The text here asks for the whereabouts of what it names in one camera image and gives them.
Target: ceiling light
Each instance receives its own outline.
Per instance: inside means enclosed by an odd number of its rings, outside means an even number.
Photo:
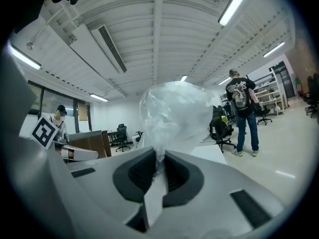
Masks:
[[[290,177],[290,178],[294,178],[294,179],[295,179],[295,175],[292,175],[292,174],[290,174],[290,173],[285,173],[285,172],[282,172],[282,171],[279,171],[279,170],[277,170],[276,173],[281,174],[281,175],[285,175],[285,176],[287,176],[287,177]]]
[[[219,83],[218,85],[221,85],[221,84],[223,84],[224,82],[227,82],[228,80],[230,80],[231,78],[230,77],[228,77],[226,80],[224,80],[224,81],[222,81],[221,83]]]
[[[185,81],[186,80],[186,78],[187,78],[187,75],[184,75],[182,78],[181,78],[181,82],[183,82],[183,81]]]
[[[264,58],[269,56],[271,53],[273,53],[275,50],[278,50],[281,46],[283,46],[285,44],[285,42],[281,42],[279,43],[275,48],[271,49],[270,51],[268,51],[265,55]]]
[[[22,51],[19,49],[12,47],[11,45],[8,46],[9,52],[15,56],[16,58],[22,60],[24,63],[28,64],[29,66],[32,66],[34,69],[39,70],[41,68],[41,65],[25,55]]]
[[[218,23],[225,26],[230,20],[230,18],[234,15],[235,11],[237,10],[242,1],[243,0],[230,0],[225,11],[219,18]]]
[[[93,98],[96,98],[96,99],[98,99],[98,100],[104,101],[104,102],[107,102],[107,101],[108,101],[108,100],[106,100],[106,99],[104,99],[104,98],[101,98],[101,97],[99,97],[99,96],[97,96],[97,95],[94,95],[94,94],[91,94],[90,96],[93,97]]]

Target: graphic t-shirt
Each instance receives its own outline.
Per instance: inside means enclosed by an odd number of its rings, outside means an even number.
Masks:
[[[249,90],[254,89],[256,84],[246,78],[234,78],[226,86],[227,99],[232,100],[239,117],[247,117],[254,110],[254,101]]]

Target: transparent plastic bag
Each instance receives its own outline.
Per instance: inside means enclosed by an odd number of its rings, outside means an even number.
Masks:
[[[166,149],[190,154],[209,135],[213,96],[212,91],[187,82],[163,83],[143,94],[140,115],[144,134],[138,148],[154,147],[157,175],[164,169]]]

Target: black slot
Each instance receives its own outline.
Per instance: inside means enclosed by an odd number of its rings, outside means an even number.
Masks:
[[[230,196],[254,229],[271,220],[271,216],[245,190],[231,193]]]
[[[71,174],[72,174],[72,176],[74,178],[77,178],[77,177],[80,177],[80,176],[83,176],[83,175],[87,175],[87,174],[93,173],[93,172],[95,172],[95,170],[92,167],[90,167],[90,168],[86,168],[86,169],[82,169],[82,170],[71,172]]]

